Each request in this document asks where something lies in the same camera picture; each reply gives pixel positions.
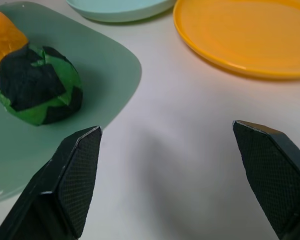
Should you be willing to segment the sage green square plate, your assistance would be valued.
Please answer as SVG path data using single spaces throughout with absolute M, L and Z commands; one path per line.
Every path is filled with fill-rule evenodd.
M 123 45 L 41 4 L 4 3 L 0 12 L 32 44 L 53 47 L 64 55 L 78 71 L 83 88 L 80 111 L 49 125 L 30 125 L 0 103 L 1 202 L 23 191 L 64 138 L 93 126 L 105 128 L 135 93 L 142 68 Z

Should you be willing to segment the yellow round plate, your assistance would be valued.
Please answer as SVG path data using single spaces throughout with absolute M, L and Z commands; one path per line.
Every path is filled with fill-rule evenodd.
M 300 79 L 300 0 L 177 0 L 182 40 L 223 69 L 267 79 Z

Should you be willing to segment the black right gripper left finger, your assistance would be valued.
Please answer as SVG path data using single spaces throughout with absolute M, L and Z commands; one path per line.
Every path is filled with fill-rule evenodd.
M 0 240 L 79 240 L 96 183 L 99 126 L 64 138 L 0 225 Z

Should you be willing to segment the light blue round plate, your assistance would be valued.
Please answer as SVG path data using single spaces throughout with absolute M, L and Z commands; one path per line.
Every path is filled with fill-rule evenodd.
M 103 23 L 147 19 L 172 8 L 177 0 L 65 0 L 81 16 Z

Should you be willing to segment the green and black watermelon toy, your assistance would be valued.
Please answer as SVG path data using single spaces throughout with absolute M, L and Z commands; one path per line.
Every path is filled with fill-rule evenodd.
M 48 125 L 77 113 L 83 87 L 74 65 L 56 49 L 27 43 L 0 61 L 0 103 L 34 125 Z

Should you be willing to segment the orange ball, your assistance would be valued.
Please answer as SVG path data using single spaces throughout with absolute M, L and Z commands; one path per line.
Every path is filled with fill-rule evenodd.
M 0 12 L 0 61 L 9 53 L 22 48 L 28 41 L 15 24 Z

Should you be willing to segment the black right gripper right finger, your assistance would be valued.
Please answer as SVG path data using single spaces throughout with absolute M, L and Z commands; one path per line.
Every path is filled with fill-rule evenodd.
M 235 120 L 248 183 L 279 240 L 300 240 L 300 149 L 283 132 Z

